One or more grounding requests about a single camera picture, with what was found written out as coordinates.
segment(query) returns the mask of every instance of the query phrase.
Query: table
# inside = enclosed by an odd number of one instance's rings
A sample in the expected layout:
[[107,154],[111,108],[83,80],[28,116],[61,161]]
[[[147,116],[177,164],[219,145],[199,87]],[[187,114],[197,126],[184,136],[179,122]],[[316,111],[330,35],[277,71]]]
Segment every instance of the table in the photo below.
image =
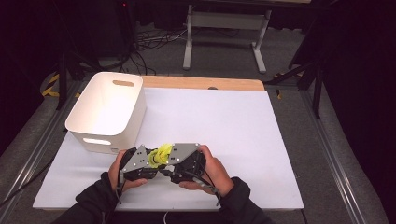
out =
[[[136,140],[138,146],[206,144],[230,175],[249,184],[250,198],[262,209],[304,207],[268,94],[259,80],[143,79],[148,108]],[[208,87],[219,90],[202,90]],[[68,133],[33,207],[50,210],[72,206],[76,195],[97,180],[114,159],[115,155],[85,150]],[[219,209],[216,201],[212,195],[181,189],[169,177],[157,175],[145,187],[125,192],[116,210],[214,211]]]

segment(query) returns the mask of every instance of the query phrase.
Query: person's arm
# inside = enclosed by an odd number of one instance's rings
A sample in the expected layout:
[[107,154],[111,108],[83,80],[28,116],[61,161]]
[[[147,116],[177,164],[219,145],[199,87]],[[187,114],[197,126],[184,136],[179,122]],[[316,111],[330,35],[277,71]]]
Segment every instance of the person's arm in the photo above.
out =
[[[101,224],[106,223],[107,215],[117,206],[116,195],[120,160],[125,151],[121,151],[111,164],[108,172],[101,174],[101,179],[84,189],[77,197],[77,203],[61,214],[53,224]],[[146,179],[126,181],[122,191],[139,187],[147,183]]]
[[[213,181],[219,194],[221,208],[219,213],[227,220],[234,224],[270,224],[273,223],[271,218],[264,214],[264,212],[253,201],[249,199],[250,188],[248,185],[238,177],[230,178],[221,162],[214,158],[207,146],[200,146],[199,149],[204,153],[206,158],[206,174],[203,178],[210,183]],[[203,188],[195,182],[180,182],[179,184],[185,189],[202,189],[206,193],[213,194],[210,189]]]

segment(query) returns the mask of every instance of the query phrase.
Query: hand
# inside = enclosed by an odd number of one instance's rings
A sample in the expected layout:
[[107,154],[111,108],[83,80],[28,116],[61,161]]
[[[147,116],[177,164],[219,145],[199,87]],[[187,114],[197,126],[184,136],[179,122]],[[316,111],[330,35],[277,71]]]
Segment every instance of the hand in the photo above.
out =
[[[227,171],[221,164],[221,161],[212,156],[212,153],[207,146],[200,146],[198,148],[198,151],[204,153],[204,156],[206,158],[206,173],[210,176],[210,179],[212,179],[212,184],[219,190],[221,197],[224,197],[233,188],[233,181],[228,176]],[[206,173],[202,176],[202,178],[207,182],[211,183]],[[179,183],[179,185],[185,189],[201,189],[204,190],[206,193],[213,194],[210,189],[203,188],[195,182],[182,181]]]
[[[125,152],[126,150],[120,151],[119,154],[117,155],[116,160],[111,164],[110,168],[108,169],[108,178],[110,179],[111,188],[113,189],[113,191],[116,191],[117,189],[117,184],[119,181],[120,162]],[[135,181],[126,180],[125,185],[122,188],[122,192],[130,188],[140,187],[146,184],[147,182],[148,182],[147,179],[137,179]]]

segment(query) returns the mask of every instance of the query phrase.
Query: person's left hand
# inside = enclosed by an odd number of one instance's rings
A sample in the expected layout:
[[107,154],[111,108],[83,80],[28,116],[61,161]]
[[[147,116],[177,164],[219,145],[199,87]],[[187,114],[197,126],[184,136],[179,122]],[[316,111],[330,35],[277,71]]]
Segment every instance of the person's left hand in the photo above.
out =
[[[116,191],[117,189],[117,182],[119,181],[120,162],[125,152],[126,150],[120,151],[117,155],[116,160],[113,162],[113,164],[111,164],[110,168],[108,169],[108,178],[110,179],[111,188],[113,189],[113,191]],[[147,179],[137,179],[135,181],[126,180],[122,192],[130,188],[140,187],[147,182]]]

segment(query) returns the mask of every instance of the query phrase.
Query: white plastic bin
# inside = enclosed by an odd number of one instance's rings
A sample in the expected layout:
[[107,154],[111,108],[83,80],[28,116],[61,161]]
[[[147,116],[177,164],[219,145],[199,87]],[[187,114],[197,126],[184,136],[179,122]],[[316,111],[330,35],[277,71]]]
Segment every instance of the white plastic bin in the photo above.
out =
[[116,154],[134,147],[145,112],[142,77],[101,72],[79,96],[65,126],[87,150]]

